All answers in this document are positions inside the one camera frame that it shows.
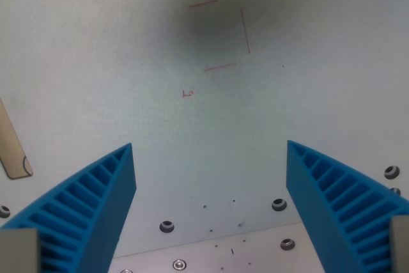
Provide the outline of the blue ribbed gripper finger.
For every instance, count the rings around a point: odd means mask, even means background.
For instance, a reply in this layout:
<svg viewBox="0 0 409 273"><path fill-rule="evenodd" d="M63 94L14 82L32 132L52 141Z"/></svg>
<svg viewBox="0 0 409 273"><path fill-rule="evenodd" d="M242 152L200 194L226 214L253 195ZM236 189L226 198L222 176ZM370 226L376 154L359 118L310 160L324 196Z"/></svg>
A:
<svg viewBox="0 0 409 273"><path fill-rule="evenodd" d="M286 187L325 272L391 272L390 220L408 213L408 200L294 141Z"/></svg>
<svg viewBox="0 0 409 273"><path fill-rule="evenodd" d="M135 192L128 143L62 181L2 228L38 231L41 272L107 272Z"/></svg>

